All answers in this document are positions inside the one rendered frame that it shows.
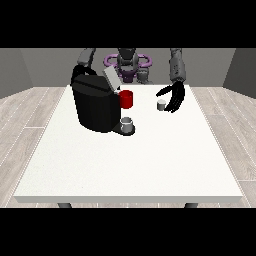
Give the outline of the red pod holder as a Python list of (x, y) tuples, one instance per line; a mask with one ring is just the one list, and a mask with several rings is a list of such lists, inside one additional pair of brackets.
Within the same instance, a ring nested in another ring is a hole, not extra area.
[(122, 90), (119, 93), (120, 107), (123, 109), (129, 109), (133, 106), (133, 92), (130, 90)]

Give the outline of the pale grey machine lid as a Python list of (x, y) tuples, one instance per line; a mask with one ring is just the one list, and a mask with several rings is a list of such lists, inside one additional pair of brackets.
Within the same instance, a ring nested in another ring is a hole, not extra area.
[(109, 66), (103, 70), (103, 75), (107, 79), (111, 89), (113, 91), (116, 91), (120, 85), (121, 80), (119, 79), (116, 70), (113, 66)]

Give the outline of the small grey cup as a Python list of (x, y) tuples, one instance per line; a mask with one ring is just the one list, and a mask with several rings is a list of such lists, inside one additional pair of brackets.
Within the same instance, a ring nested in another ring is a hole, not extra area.
[(133, 129), (133, 121), (130, 117), (123, 117), (120, 120), (121, 131), (124, 133), (129, 133)]

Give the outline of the black coffee machine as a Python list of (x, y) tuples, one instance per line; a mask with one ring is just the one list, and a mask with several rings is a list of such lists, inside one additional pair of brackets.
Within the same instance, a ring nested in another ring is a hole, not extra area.
[(123, 136), (135, 133), (121, 131), (120, 92), (114, 92), (104, 76), (86, 77), (83, 83), (71, 84), (79, 122), (85, 128), (101, 133), (116, 132)]

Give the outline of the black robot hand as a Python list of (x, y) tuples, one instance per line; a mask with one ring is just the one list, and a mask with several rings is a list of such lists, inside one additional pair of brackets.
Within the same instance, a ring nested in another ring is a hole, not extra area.
[(168, 85), (164, 88), (162, 88), (156, 96), (162, 96), (167, 93), (171, 92), (172, 96), (171, 99), (168, 103), (168, 105), (165, 107), (165, 111), (174, 113), (176, 112), (182, 102), (184, 101), (185, 98), (185, 87), (182, 81), (175, 81), (172, 85)]
[(77, 64), (73, 68), (72, 76), (71, 76), (71, 83), (83, 83), (86, 81), (86, 77), (90, 76), (96, 76), (97, 73), (95, 70), (91, 69), (88, 66), (83, 66), (80, 64)]

